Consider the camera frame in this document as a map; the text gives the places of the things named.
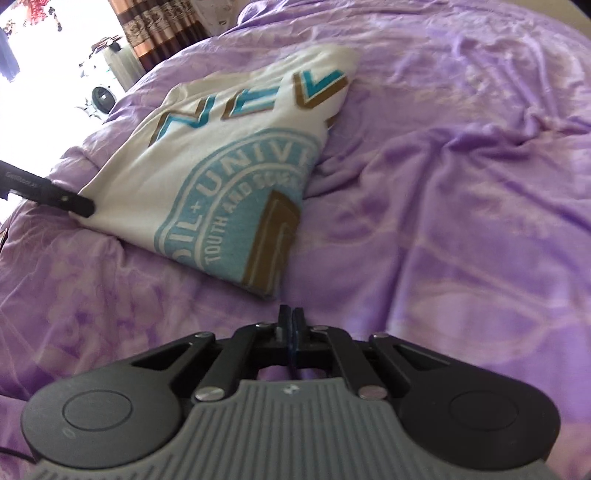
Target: cable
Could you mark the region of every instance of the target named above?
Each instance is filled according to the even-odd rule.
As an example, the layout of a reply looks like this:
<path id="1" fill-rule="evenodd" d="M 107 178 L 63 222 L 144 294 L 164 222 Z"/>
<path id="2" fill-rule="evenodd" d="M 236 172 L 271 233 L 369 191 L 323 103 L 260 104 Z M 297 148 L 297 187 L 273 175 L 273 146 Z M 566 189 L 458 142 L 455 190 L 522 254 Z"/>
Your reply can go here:
<path id="1" fill-rule="evenodd" d="M 25 455 L 24 453 L 17 452 L 16 450 L 12 450 L 10 448 L 0 447 L 0 455 L 10 455 L 13 457 L 20 458 L 21 460 L 25 460 L 26 462 L 32 463 L 33 465 L 37 464 L 37 462 L 35 461 L 35 459 L 33 457 L 29 457 L 28 455 Z"/>

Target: wrinkled fabric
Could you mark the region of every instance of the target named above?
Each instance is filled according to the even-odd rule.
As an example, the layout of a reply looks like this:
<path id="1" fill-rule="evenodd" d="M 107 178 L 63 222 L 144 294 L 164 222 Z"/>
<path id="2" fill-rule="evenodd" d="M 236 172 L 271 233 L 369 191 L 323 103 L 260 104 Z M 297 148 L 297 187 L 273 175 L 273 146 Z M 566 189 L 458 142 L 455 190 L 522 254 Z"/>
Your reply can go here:
<path id="1" fill-rule="evenodd" d="M 47 18 L 44 7 L 49 0 L 24 0 L 22 3 L 27 7 L 27 19 L 31 25 L 37 25 Z"/>
<path id="2" fill-rule="evenodd" d="M 81 189 L 180 82 L 304 47 L 361 55 L 267 303 L 67 214 L 24 203 L 0 254 L 4 446 L 56 379 L 282 302 L 355 338 L 387 330 L 529 382 L 558 405 L 549 465 L 591 468 L 591 42 L 487 0 L 268 1 L 164 62 L 52 172 Z M 16 461 L 2 461 L 17 478 Z"/>

